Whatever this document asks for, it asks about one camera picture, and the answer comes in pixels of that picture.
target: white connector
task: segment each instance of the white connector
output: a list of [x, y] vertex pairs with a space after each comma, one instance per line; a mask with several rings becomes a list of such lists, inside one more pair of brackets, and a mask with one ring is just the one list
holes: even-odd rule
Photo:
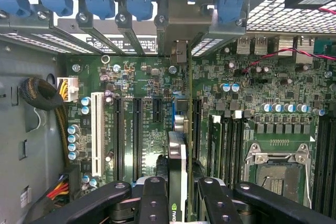
[[67, 90], [66, 90], [66, 96], [63, 98], [65, 102], [72, 102], [72, 101], [78, 101], [78, 78], [74, 77], [58, 77], [57, 78], [57, 86], [59, 86], [59, 83], [63, 80], [63, 82], [66, 82]]
[[101, 177], [105, 170], [104, 93], [91, 93], [92, 175]]

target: motherboard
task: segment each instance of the motherboard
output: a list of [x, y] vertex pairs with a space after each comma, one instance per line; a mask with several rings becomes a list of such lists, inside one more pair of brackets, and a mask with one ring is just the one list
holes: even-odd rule
[[69, 150], [81, 165], [83, 194], [157, 174], [168, 132], [188, 133], [179, 120], [187, 115], [191, 74], [188, 155], [204, 176], [229, 188], [253, 182], [312, 207], [323, 176], [315, 177], [319, 121], [334, 99], [336, 64], [277, 56], [251, 65], [260, 54], [236, 46], [193, 58], [191, 69], [169, 57], [66, 56], [68, 77], [78, 78], [79, 99], [67, 104], [69, 127], [78, 127]]

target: white pci slot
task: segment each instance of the white pci slot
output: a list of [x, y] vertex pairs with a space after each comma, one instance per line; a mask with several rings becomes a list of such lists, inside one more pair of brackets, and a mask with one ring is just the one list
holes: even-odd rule
[[104, 93], [91, 93], [92, 175], [102, 176], [105, 170]]

